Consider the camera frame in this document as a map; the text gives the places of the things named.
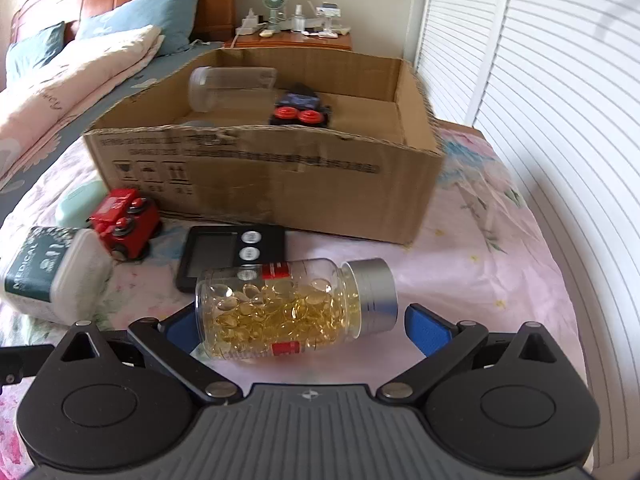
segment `blue pillow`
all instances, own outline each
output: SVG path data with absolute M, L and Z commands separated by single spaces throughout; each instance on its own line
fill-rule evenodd
M 6 53 L 6 85 L 9 87 L 35 68 L 45 66 L 65 46 L 65 22 L 43 28 L 40 32 L 12 43 Z
M 76 40 L 133 30 L 162 27 L 164 41 L 158 56 L 187 50 L 198 0 L 131 0 L 116 9 L 80 21 Z

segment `red toy car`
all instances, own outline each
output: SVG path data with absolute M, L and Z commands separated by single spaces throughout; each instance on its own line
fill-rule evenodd
M 120 262 L 148 255 L 149 240 L 160 232 L 158 206 L 135 189 L 114 189 L 89 218 L 100 240 Z

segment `green label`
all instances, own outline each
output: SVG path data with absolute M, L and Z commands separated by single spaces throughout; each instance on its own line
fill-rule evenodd
M 51 303 L 51 285 L 78 229 L 32 227 L 4 279 L 4 290 Z

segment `small desk fan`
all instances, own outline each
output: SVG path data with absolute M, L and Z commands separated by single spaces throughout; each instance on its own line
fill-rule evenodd
M 262 0 L 264 6 L 269 9 L 269 30 L 280 30 L 280 21 L 284 19 L 282 12 L 278 12 L 287 0 Z

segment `white louvered door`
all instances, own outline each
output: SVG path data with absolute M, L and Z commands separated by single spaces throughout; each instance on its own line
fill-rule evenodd
M 640 0 L 504 2 L 478 65 L 479 32 L 472 57 L 457 50 L 475 18 L 461 30 L 429 0 L 417 69 L 436 114 L 481 130 L 510 168 L 562 270 L 600 406 L 595 465 L 638 459 Z

